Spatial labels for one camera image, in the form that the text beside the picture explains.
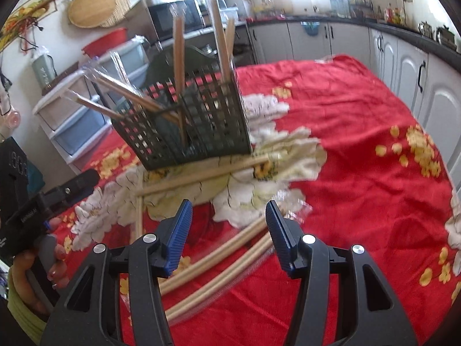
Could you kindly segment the person's left hand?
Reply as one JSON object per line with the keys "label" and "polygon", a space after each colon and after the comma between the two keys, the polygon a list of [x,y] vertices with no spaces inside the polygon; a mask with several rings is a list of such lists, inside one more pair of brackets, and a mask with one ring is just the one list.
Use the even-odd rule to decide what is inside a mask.
{"label": "person's left hand", "polygon": [[58,290],[69,280],[66,251],[52,235],[61,219],[17,212],[1,232],[7,238],[2,252],[12,259],[12,280],[20,299],[38,315],[49,315],[58,302]]}

